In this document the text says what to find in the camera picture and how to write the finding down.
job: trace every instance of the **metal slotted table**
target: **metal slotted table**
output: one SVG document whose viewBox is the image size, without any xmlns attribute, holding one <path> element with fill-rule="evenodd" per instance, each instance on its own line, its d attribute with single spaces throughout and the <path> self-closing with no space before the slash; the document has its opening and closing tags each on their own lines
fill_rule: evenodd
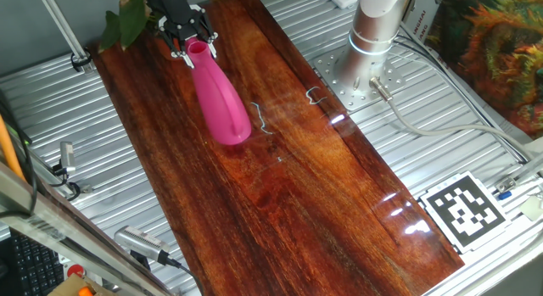
<svg viewBox="0 0 543 296">
<path fill-rule="evenodd" d="M 314 58 L 346 43 L 354 9 L 341 10 L 330 0 L 261 0 L 304 57 Z M 431 66 L 401 47 L 394 47 L 389 62 L 403 75 L 405 87 L 393 92 L 403 115 L 427 129 L 490 120 L 465 92 L 456 91 Z M 77 73 L 66 55 L 0 79 L 20 124 L 33 139 L 32 148 L 50 165 L 59 159 L 59 142 L 72 141 L 77 172 L 71 182 L 92 185 L 92 193 L 73 202 L 110 237 L 130 225 L 155 235 L 171 246 L 174 259 L 182 253 L 143 168 L 115 112 L 98 73 Z M 502 142 L 480 131 L 462 131 L 442 137 L 420 137 L 405 131 L 389 106 L 370 100 L 351 119 L 409 188 L 415 198 L 458 173 L 471 171 L 489 189 L 520 165 Z M 428 294 L 456 294 L 518 251 L 543 228 L 518 207 L 535 193 L 536 186 L 513 191 L 502 202 L 512 224 L 506 232 L 479 249 L 462 254 L 462 269 Z M 4 227 L 0 237 L 8 236 Z M 199 294 L 186 273 L 151 262 L 152 272 L 169 288 Z M 488 284 L 514 268 L 494 276 Z"/>
</svg>

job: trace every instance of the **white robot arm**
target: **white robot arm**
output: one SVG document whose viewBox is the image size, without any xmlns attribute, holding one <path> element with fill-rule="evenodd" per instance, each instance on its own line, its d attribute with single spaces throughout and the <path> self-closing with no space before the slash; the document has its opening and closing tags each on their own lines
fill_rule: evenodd
<svg viewBox="0 0 543 296">
<path fill-rule="evenodd" d="M 337 61 L 336 78 L 356 92 L 370 90 L 370 80 L 384 73 L 387 53 L 400 28 L 407 0 L 360 0 L 349 46 Z"/>
</svg>

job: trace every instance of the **white box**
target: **white box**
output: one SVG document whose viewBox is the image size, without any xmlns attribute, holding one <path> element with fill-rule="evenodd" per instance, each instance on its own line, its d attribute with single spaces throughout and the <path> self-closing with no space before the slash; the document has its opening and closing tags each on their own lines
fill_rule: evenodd
<svg viewBox="0 0 543 296">
<path fill-rule="evenodd" d="M 411 0 L 404 23 L 422 42 L 428 37 L 440 4 L 441 0 Z"/>
</svg>

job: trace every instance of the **gray cable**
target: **gray cable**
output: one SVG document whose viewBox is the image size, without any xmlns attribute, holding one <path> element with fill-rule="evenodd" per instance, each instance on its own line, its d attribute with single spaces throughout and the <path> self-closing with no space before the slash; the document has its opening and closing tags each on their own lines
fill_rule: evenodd
<svg viewBox="0 0 543 296">
<path fill-rule="evenodd" d="M 452 132 L 455 132 L 455 131 L 465 131 L 465 130 L 481 130 L 481 131 L 486 131 L 486 132 L 489 132 L 489 133 L 492 133 L 492 134 L 495 134 L 499 137 L 502 137 L 503 139 L 507 140 L 509 143 L 511 143 L 511 145 L 517 149 L 517 151 L 519 151 L 520 153 L 523 154 L 523 156 L 527 159 L 527 160 L 532 160 L 534 158 L 534 156 L 532 155 L 532 153 L 530 151 L 528 151 L 524 145 L 520 142 L 518 142 L 515 138 L 507 135 L 505 132 L 503 131 L 500 131 L 494 127 L 491 127 L 491 126 L 480 126 L 480 125 L 464 125 L 464 126 L 453 126 L 453 127 L 449 127 L 449 128 L 445 128 L 445 129 L 441 129 L 441 130 L 437 130 L 437 131 L 426 131 L 426 130 L 421 130 L 421 129 L 418 129 L 416 128 L 415 126 L 413 126 L 411 123 L 409 123 L 400 113 L 400 111 L 398 110 L 398 108 L 396 107 L 396 104 L 394 103 L 394 100 L 389 100 L 388 101 L 388 104 L 390 105 L 390 108 L 392 108 L 392 111 L 396 114 L 396 116 L 398 117 L 398 120 L 404 125 L 406 126 L 409 130 L 411 130 L 412 132 L 415 132 L 416 134 L 419 134 L 419 135 L 423 135 L 423 136 L 441 136 L 441 135 L 446 135 L 446 134 L 449 134 L 449 133 L 452 133 Z"/>
</svg>

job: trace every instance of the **wooden board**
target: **wooden board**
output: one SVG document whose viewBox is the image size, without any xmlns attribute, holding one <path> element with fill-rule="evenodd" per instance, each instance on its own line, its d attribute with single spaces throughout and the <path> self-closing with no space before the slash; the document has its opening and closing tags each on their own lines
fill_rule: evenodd
<svg viewBox="0 0 543 296">
<path fill-rule="evenodd" d="M 456 252 L 260 1 L 206 9 L 218 64 L 253 126 L 238 146 L 213 141 L 188 67 L 161 57 L 151 36 L 94 54 L 205 294 L 413 295 L 458 270 Z M 326 98 L 318 105 L 305 95 L 312 87 Z"/>
</svg>

